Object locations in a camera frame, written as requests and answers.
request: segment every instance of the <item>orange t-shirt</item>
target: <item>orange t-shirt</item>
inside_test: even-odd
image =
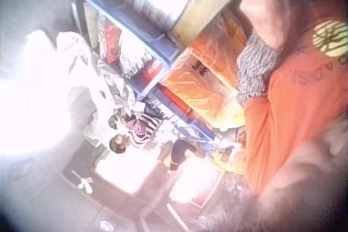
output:
[[[272,74],[268,96],[251,98],[244,106],[246,180],[255,193],[295,148],[347,109],[346,5],[345,0],[311,1],[302,48]]]

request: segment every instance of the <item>blue rack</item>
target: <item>blue rack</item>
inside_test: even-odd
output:
[[[215,134],[208,129],[199,120],[190,120],[185,112],[170,101],[156,84],[169,71],[173,62],[182,52],[182,47],[173,43],[165,34],[158,31],[153,25],[147,22],[138,13],[124,5],[120,0],[74,0],[77,9],[77,23],[80,35],[82,35],[90,45],[88,29],[86,25],[83,3],[88,2],[100,14],[103,14],[108,20],[114,23],[121,30],[128,31],[144,43],[144,47],[153,55],[155,59],[161,62],[163,68],[161,71],[146,84],[138,76],[131,79],[125,79],[138,95],[138,100],[145,97],[148,93],[154,96],[164,104],[173,114],[177,115],[187,125],[193,127],[200,133],[200,138],[191,136],[184,128],[179,129],[187,139],[206,143],[211,148],[214,146]]]

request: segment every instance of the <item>plaid shirt sleeve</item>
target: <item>plaid shirt sleeve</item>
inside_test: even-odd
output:
[[[269,47],[254,31],[237,58],[237,101],[241,106],[255,96],[267,96],[270,74],[277,67],[281,50]]]

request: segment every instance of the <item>striped shirt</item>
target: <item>striped shirt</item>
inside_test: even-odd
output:
[[[128,130],[126,136],[130,138],[132,145],[136,148],[143,148],[150,140],[152,134],[158,129],[162,121],[147,114],[140,114],[139,119],[146,124],[146,134],[139,136],[135,131]]]

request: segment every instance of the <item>plastic bag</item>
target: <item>plastic bag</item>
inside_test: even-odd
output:
[[[237,91],[231,92],[188,52],[178,58],[162,84],[215,128],[226,130],[245,123]]]
[[[247,41],[236,21],[231,12],[225,11],[188,48],[232,92],[237,87],[237,57]]]
[[[215,18],[174,63],[162,84],[211,126],[226,130],[245,124],[237,103],[237,57],[246,37],[233,15]]]

